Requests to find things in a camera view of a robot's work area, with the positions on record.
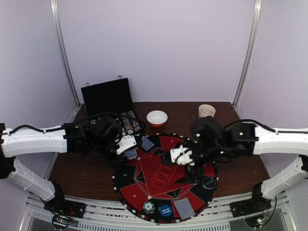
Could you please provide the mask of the blue backed card deck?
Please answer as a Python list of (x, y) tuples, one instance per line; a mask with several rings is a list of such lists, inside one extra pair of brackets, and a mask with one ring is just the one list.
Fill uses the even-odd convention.
[(136, 149), (126, 150), (124, 152), (124, 156), (127, 157), (129, 160), (135, 159), (138, 157), (137, 150)]

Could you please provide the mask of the blue small blind button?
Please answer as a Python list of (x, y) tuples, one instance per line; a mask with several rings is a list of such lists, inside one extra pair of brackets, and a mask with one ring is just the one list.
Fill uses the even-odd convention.
[(173, 214), (173, 209), (169, 205), (163, 205), (160, 207), (159, 213), (163, 217), (170, 217)]

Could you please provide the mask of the stack of poker chips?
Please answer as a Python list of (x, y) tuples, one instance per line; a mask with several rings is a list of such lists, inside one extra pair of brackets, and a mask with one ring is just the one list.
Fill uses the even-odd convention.
[(155, 206), (150, 201), (145, 202), (142, 208), (145, 214), (152, 214), (155, 211)]

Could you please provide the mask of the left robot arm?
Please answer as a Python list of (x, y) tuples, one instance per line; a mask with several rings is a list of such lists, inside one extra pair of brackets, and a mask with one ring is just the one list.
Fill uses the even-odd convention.
[(0, 125), (0, 177), (10, 179), (36, 194), (59, 214), (69, 210), (62, 187), (24, 166), (18, 155), (38, 153), (81, 153), (84, 158), (101, 154), (111, 166), (127, 160), (125, 151), (137, 147), (134, 134), (123, 135), (121, 125), (104, 116), (95, 124), (64, 123), (53, 128), (21, 125), (14, 129)]

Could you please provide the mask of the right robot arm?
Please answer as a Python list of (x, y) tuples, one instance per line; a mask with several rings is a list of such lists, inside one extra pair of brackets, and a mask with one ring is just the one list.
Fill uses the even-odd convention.
[(271, 128), (252, 119), (240, 119), (222, 126), (211, 116), (201, 117), (190, 127), (194, 141), (179, 142), (162, 155), (162, 163), (182, 165), (185, 176), (179, 183), (200, 182), (201, 168), (225, 157), (228, 160), (264, 154), (295, 154), (295, 160), (274, 177), (253, 187), (252, 197), (233, 203), (257, 212), (277, 194), (308, 176), (308, 130)]

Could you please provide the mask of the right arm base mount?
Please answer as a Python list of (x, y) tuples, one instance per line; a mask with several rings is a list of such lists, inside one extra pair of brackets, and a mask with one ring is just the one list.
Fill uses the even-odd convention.
[(254, 230), (261, 229), (270, 219), (269, 208), (270, 200), (247, 199), (230, 204), (233, 217), (244, 217), (246, 225)]

